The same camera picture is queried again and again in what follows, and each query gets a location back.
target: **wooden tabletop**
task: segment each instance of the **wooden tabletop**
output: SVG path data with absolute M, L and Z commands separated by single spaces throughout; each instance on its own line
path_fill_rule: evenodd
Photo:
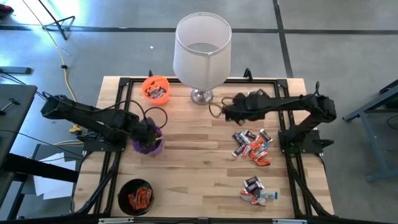
M 104 77 L 98 108 L 114 104 L 119 78 Z M 303 79 L 287 80 L 291 96 L 306 94 Z M 144 215 L 147 217 L 293 218 L 286 161 L 280 152 L 277 137 L 280 129 L 277 112 L 267 113 L 265 120 L 246 122 L 243 126 L 238 126 L 233 122 L 227 123 L 223 118 L 213 118 L 207 106 L 192 103 L 190 88 L 181 83 L 171 83 L 170 87 L 170 101 L 163 106 L 169 116 L 167 125 L 162 129 L 165 148 L 159 155 L 151 157 L 136 153 L 130 141 L 128 142 L 119 166 L 112 216 L 126 216 L 119 208 L 117 194 L 127 181 L 141 178 L 148 181 L 154 189 L 154 205 Z M 234 96 L 238 92 L 247 93 L 259 88 L 275 97 L 272 85 L 239 83 L 215 88 L 213 101 L 220 103 L 224 96 Z M 144 109 L 152 106 L 141 95 L 141 83 L 134 84 L 132 100 L 138 101 Z M 141 111 L 134 104 L 130 105 L 130 112 L 142 117 Z M 159 126 L 165 121 L 161 111 L 153 110 L 147 115 Z M 308 113 L 294 111 L 294 116 L 296 123 L 299 123 Z M 258 133 L 261 128 L 274 140 L 268 151 L 271 165 L 258 167 L 253 161 L 242 157 L 234 160 L 231 153 L 237 148 L 237 144 L 231 135 L 245 129 Z M 74 196 L 75 210 L 81 208 L 97 187 L 103 157 L 103 152 L 94 152 L 83 163 Z M 321 161 L 312 154 L 303 154 L 303 164 L 308 188 L 325 210 L 333 213 Z M 254 175 L 261 178 L 266 191 L 277 191 L 279 198 L 267 200 L 265 207 L 241 200 L 239 193 L 243 188 L 243 180 Z M 300 208 L 304 212 L 301 191 L 297 192 Z M 101 211 L 105 207 L 107 196 L 108 187 L 104 191 Z

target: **lamp base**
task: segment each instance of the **lamp base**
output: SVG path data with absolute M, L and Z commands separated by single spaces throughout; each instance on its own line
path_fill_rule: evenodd
M 191 91 L 191 99 L 197 105 L 207 105 L 213 99 L 213 91 L 202 91 L 193 89 Z

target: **purple bowl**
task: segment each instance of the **purple bowl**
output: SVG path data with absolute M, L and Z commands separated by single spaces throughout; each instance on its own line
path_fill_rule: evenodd
M 158 136 L 162 136 L 162 131 L 159 128 L 157 128 L 156 129 L 156 134 Z M 157 146 L 157 148 L 153 147 L 153 149 L 151 149 L 150 152 L 147 153 L 147 155 L 151 155 L 151 156 L 158 155 L 162 151 L 163 147 L 164 147 L 164 139 L 161 139 L 159 145 Z M 132 148 L 136 152 L 139 152 L 139 153 L 142 153 L 142 154 L 144 153 L 144 149 L 140 147 L 138 141 L 132 140 Z

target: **concrete floor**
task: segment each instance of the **concrete floor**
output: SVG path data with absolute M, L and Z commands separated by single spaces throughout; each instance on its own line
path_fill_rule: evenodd
M 233 28 L 277 28 L 272 0 L 43 2 L 57 18 L 75 15 L 76 26 L 176 27 L 183 16 L 208 11 L 223 16 Z M 16 10 L 2 23 L 38 24 L 21 1 L 0 3 Z M 37 1 L 27 3 L 41 14 L 44 23 L 51 22 Z M 279 5 L 285 29 L 398 29 L 395 0 L 279 0 Z M 174 75 L 174 33 L 72 32 L 68 41 L 56 32 L 52 35 L 72 55 L 64 55 L 70 84 L 78 100 L 86 104 L 95 105 L 105 75 L 146 75 L 149 69 L 154 74 Z M 374 98 L 398 77 L 396 35 L 287 34 L 286 39 L 294 77 L 304 78 L 308 91 L 320 81 L 321 93 L 334 99 L 339 118 Z M 255 77 L 286 77 L 278 34 L 233 34 L 232 50 L 232 77 L 240 77 L 246 67 Z M 17 77 L 37 85 L 40 91 L 69 96 L 58 53 L 40 29 L 0 31 L 0 65 L 32 67 L 33 74 Z M 42 105 L 40 98 L 34 100 L 21 132 L 52 143 L 73 139 L 68 134 L 69 122 L 41 117 Z M 337 119 L 319 129 L 323 138 L 335 140 L 325 149 L 335 213 L 344 218 L 397 223 L 398 179 L 366 182 L 365 175 L 377 171 L 377 166 L 360 121 L 346 124 Z M 19 136 L 12 151 L 28 156 L 35 144 Z M 7 201 L 11 200 L 12 190 L 7 196 Z M 1 218 L 6 210 L 5 205 Z M 33 214 L 24 207 L 21 215 Z

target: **lamp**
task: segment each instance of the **lamp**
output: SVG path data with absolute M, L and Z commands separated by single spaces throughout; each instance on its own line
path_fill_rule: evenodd
M 183 18 L 175 31 L 173 69 L 193 88 L 191 99 L 206 105 L 211 89 L 224 83 L 231 71 L 231 26 L 220 16 L 197 12 Z

